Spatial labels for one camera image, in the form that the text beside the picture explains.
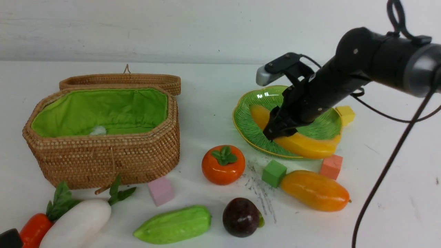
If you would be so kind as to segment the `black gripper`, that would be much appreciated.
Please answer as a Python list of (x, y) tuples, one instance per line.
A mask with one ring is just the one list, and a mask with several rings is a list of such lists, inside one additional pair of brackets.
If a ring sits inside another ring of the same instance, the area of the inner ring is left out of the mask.
[(332, 82), (336, 78), (333, 74), (315, 74), (304, 83), (288, 87), (282, 93), (282, 104), (270, 111), (264, 136), (268, 140), (292, 136), (299, 127), (313, 123), (326, 113), (333, 106), (332, 98), (336, 93)]

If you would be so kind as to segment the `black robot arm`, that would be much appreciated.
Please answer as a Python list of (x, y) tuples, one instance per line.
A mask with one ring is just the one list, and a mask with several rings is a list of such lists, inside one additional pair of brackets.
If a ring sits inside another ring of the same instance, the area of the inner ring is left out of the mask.
[(291, 82), (282, 93), (282, 104), (264, 123), (268, 140), (295, 134), (370, 82), (415, 97), (440, 93), (440, 45), (428, 37), (409, 40), (359, 27), (343, 35), (335, 55), (316, 72), (301, 62), (303, 57), (288, 52), (257, 71), (260, 86), (283, 76)]

